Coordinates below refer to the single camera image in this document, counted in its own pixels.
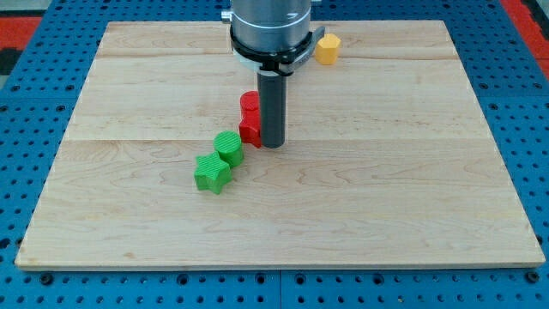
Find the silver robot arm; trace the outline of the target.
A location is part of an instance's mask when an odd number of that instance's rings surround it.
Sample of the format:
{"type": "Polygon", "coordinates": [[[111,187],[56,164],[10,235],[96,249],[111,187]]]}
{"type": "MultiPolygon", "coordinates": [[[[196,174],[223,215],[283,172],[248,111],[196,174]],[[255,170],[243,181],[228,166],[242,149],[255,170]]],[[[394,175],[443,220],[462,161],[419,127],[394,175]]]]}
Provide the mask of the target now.
{"type": "Polygon", "coordinates": [[[232,48],[246,57],[300,54],[324,36],[311,30],[311,0],[232,0],[221,12],[230,25],[232,48]]]}

